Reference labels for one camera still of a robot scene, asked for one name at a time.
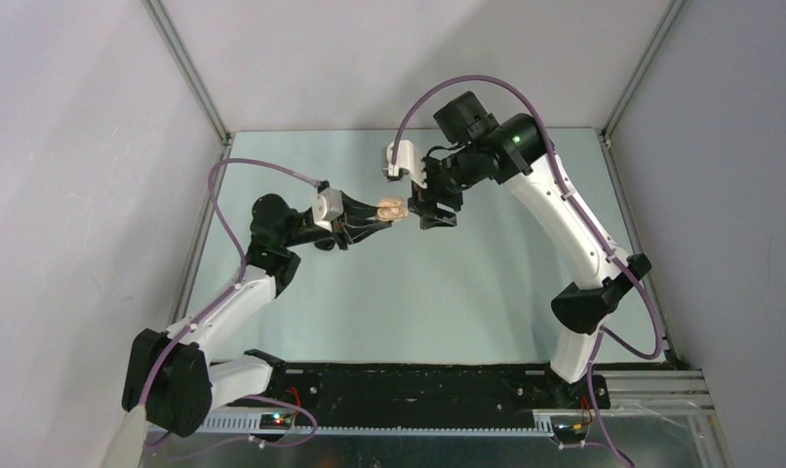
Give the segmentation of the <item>beige square earbud case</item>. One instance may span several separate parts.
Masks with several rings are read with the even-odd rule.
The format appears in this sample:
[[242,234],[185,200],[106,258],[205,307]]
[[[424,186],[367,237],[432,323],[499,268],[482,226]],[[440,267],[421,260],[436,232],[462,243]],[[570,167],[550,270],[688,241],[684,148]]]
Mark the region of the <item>beige square earbud case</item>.
[[409,215],[408,203],[398,197],[386,197],[376,203],[375,218],[382,222],[396,222]]

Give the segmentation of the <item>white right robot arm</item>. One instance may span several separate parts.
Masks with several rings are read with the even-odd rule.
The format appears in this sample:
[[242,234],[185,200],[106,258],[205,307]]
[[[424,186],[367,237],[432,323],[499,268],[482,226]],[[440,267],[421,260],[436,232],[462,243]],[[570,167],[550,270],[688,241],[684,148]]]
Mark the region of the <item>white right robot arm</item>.
[[550,401],[570,408],[586,393],[583,375],[601,327],[619,301],[651,270],[642,253],[619,246],[563,171],[557,154],[548,153],[534,118],[519,113],[500,123],[472,92],[434,115],[451,144],[451,155],[420,155],[396,137],[387,147],[383,170],[390,180],[412,181],[409,209],[423,230],[454,227],[463,193],[490,179],[505,187],[540,223],[564,256],[571,283],[551,301],[561,323],[546,382]]

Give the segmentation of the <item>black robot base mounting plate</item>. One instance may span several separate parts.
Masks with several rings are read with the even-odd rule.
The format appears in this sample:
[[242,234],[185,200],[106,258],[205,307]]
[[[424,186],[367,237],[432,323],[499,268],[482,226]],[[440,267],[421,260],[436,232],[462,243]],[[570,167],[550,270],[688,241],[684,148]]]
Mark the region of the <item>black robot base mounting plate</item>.
[[268,398],[298,403],[328,422],[517,421],[538,410],[610,407],[601,375],[566,383],[543,364],[424,365],[289,363],[274,372]]

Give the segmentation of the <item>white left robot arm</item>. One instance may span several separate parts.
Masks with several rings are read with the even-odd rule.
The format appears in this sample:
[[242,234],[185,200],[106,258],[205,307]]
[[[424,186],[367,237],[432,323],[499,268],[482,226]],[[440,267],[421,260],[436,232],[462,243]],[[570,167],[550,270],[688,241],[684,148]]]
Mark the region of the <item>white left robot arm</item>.
[[332,188],[321,189],[305,211],[291,208],[277,194],[257,198],[249,246],[218,296],[166,330],[145,329],[134,339],[123,410],[142,415],[142,427],[154,424],[186,437],[210,411],[249,395],[265,406],[283,402],[288,380],[274,370],[278,361],[244,354],[217,364],[221,345],[289,286],[300,265],[295,246],[346,250],[407,214],[402,199],[369,205]]

